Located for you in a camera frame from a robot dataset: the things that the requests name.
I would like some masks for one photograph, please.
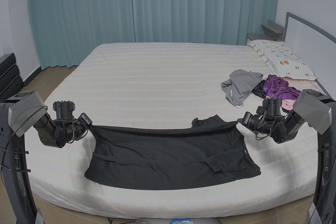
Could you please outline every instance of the gray cloth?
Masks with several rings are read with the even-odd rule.
[[[244,100],[262,79],[261,73],[238,69],[230,74],[230,79],[221,83],[221,87],[230,103],[241,108]]]

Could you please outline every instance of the bed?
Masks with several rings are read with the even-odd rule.
[[[299,30],[296,21],[286,23],[285,28]],[[290,38],[288,31],[285,38]],[[294,42],[297,43],[296,53],[300,54],[304,43]],[[263,73],[264,77],[272,73],[250,46],[102,44],[52,92],[45,104],[55,118],[53,102],[71,100],[76,104],[74,116],[85,112],[95,125],[189,128],[194,118],[215,114],[225,121],[235,121],[245,111],[255,112],[262,102],[252,94],[238,109],[225,99],[220,84],[239,68]],[[313,69],[319,76],[319,70]],[[290,83],[300,90],[322,90],[316,82],[307,80]],[[250,156],[261,168],[260,176],[204,188],[160,191],[114,188],[87,180],[84,172],[95,147],[90,133],[81,141],[56,149],[43,146],[31,128],[26,133],[31,188],[37,196],[55,205],[120,218],[246,214],[314,192],[317,136],[307,123],[294,140],[281,145],[272,139],[256,141],[252,132],[240,124],[237,128],[245,136]]]

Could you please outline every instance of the pile of clothes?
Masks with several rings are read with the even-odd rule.
[[[282,100],[282,108],[289,113],[300,91],[290,87],[288,82],[276,75],[268,75],[266,80],[263,74],[238,69],[230,74],[230,79],[221,83],[226,98],[237,108],[241,108],[243,101],[251,94],[263,99],[279,98]]]

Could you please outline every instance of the pillow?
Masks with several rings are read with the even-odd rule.
[[[292,79],[317,79],[313,70],[282,41],[253,40],[247,43],[264,60],[273,73]]]

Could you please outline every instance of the white headboard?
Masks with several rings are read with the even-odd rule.
[[[317,75],[317,82],[336,99],[336,38],[287,12],[283,41]]]

